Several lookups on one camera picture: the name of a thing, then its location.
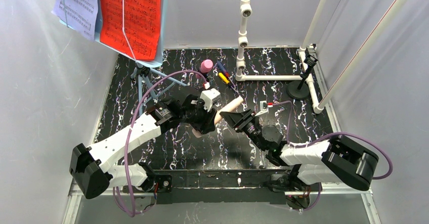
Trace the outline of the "beige toy microphone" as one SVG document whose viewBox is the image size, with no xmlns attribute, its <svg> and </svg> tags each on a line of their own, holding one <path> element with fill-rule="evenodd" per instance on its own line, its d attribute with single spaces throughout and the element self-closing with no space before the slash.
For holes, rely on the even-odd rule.
<svg viewBox="0 0 429 224">
<path fill-rule="evenodd" d="M 207 112 L 204 109 L 204 106 L 203 106 L 203 113 L 205 113 L 205 115 L 203 116 L 203 122 L 201 123 L 200 126 L 197 126 L 196 124 L 194 124 L 192 126 L 193 127 L 192 132 L 194 133 L 194 135 L 197 138 L 200 138 L 200 137 L 202 137 L 202 135 L 214 131 L 215 128 L 216 128 L 216 124 L 219 123 L 223 119 L 220 116 L 220 112 L 223 112 L 223 111 L 232 112 L 243 101 L 244 101 L 244 99 L 241 96 L 239 96 L 238 98 L 235 98 L 231 102 L 229 102 L 228 104 L 226 104 L 220 110 L 214 109 L 215 114 L 211 114 L 211 110 L 213 109 L 213 107 L 211 108 L 210 111 Z"/>
</svg>

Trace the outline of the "pink toy microphone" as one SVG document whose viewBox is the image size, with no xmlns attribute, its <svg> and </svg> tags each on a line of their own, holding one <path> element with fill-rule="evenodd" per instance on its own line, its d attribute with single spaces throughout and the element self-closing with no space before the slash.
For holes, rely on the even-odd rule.
<svg viewBox="0 0 429 224">
<path fill-rule="evenodd" d="M 199 67 L 201 74 L 207 74 L 213 69 L 213 61 L 210 59 L 203 60 Z"/>
</svg>

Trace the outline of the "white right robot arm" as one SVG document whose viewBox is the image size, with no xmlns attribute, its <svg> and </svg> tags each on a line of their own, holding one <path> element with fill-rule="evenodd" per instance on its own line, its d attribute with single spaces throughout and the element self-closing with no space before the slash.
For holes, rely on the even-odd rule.
<svg viewBox="0 0 429 224">
<path fill-rule="evenodd" d="M 271 189 L 305 189 L 318 183 L 344 183 L 367 191 L 379 161 L 379 156 L 345 135 L 330 135 L 314 143 L 292 144 L 274 125 L 261 125 L 252 110 L 222 112 L 220 115 L 236 132 L 248 136 L 266 159 L 275 166 L 287 166 L 289 171 L 276 180 L 266 182 Z"/>
</svg>

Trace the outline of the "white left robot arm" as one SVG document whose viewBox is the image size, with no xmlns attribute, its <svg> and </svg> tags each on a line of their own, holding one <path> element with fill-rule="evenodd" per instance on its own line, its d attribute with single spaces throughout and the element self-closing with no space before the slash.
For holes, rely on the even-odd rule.
<svg viewBox="0 0 429 224">
<path fill-rule="evenodd" d="M 156 174 L 146 163 L 137 163 L 128 167 L 117 162 L 143 143 L 159 137 L 167 131 L 177 128 L 181 123 L 191 125 L 201 134 L 215 130 L 217 110 L 213 104 L 221 95 L 214 88 L 198 92 L 187 86 L 189 94 L 182 99 L 171 97 L 159 100 L 157 104 L 129 125 L 100 143 L 86 147 L 84 144 L 72 150 L 69 171 L 87 199 L 100 196 L 108 188 L 123 187 L 128 184 L 144 191 L 162 187 L 162 191 L 171 188 L 168 174 Z"/>
</svg>

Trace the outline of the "light blue music stand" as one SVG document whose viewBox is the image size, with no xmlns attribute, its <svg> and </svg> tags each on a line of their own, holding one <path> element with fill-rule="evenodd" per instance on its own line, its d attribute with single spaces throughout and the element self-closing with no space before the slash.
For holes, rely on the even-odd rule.
<svg viewBox="0 0 429 224">
<path fill-rule="evenodd" d="M 55 0 L 52 13 L 87 40 L 140 65 L 162 65 L 166 0 Z"/>
</svg>

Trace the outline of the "lavender sheet music page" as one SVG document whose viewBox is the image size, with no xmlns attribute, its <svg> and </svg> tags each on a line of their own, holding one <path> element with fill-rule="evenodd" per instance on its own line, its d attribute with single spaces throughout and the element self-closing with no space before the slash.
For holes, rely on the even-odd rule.
<svg viewBox="0 0 429 224">
<path fill-rule="evenodd" d="M 98 0 L 55 0 L 52 13 L 86 39 L 95 39 Z"/>
</svg>

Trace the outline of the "white diagonal pole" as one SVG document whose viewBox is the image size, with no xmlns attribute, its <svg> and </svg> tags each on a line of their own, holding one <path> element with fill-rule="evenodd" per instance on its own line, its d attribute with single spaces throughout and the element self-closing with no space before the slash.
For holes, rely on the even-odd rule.
<svg viewBox="0 0 429 224">
<path fill-rule="evenodd" d="M 352 56 L 350 61 L 347 63 L 344 70 L 332 84 L 331 88 L 327 91 L 325 97 L 320 101 L 318 108 L 323 109 L 326 107 L 331 98 L 334 96 L 334 93 L 340 88 L 341 84 L 343 84 L 343 82 L 347 79 L 348 75 L 352 72 L 353 67 L 357 66 L 358 62 L 363 59 L 363 57 L 367 54 L 367 51 L 373 46 L 376 40 L 380 37 L 380 35 L 395 18 L 396 14 L 400 11 L 400 9 L 407 1 L 408 0 L 394 0 L 390 4 L 383 16 L 368 34 L 366 39 L 362 42 L 362 44 Z"/>
</svg>

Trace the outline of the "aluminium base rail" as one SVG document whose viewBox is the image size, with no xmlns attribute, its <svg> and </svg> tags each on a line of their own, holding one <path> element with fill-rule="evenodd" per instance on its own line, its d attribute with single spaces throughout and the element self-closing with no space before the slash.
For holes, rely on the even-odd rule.
<svg viewBox="0 0 429 224">
<path fill-rule="evenodd" d="M 237 49 L 171 49 L 163 52 L 163 65 L 156 70 L 170 74 L 185 69 L 195 69 L 204 59 L 220 61 L 229 71 L 235 71 Z M 298 48 L 251 48 L 244 52 L 245 73 L 250 75 L 298 75 L 301 63 Z M 138 103 L 137 79 L 130 79 L 134 61 L 118 55 L 112 83 L 103 106 L 103 115 L 97 128 L 95 143 L 113 135 L 132 120 Z M 259 102 L 267 100 L 279 103 L 290 100 L 286 94 L 289 81 L 246 81 L 235 82 L 238 92 L 229 89 L 217 76 L 220 69 L 209 73 L 210 85 L 222 95 L 219 105 L 223 107 L 238 95 L 244 102 L 239 111 L 259 107 Z M 290 120 L 289 140 L 293 143 L 311 142 L 334 130 L 326 110 L 315 114 L 311 99 L 292 100 L 293 113 Z M 290 104 L 275 106 L 261 116 L 261 123 L 275 124 L 286 134 Z M 186 190 L 200 193 L 202 190 L 228 193 L 245 189 L 256 190 L 254 184 L 268 180 L 269 174 L 280 173 L 265 159 L 257 147 L 243 133 L 235 133 L 224 120 L 217 124 L 217 131 L 201 138 L 191 133 L 190 126 L 179 126 L 163 137 L 150 140 L 128 154 L 129 164 L 147 162 L 159 173 L 169 173 L 173 177 L 174 193 Z"/>
</svg>

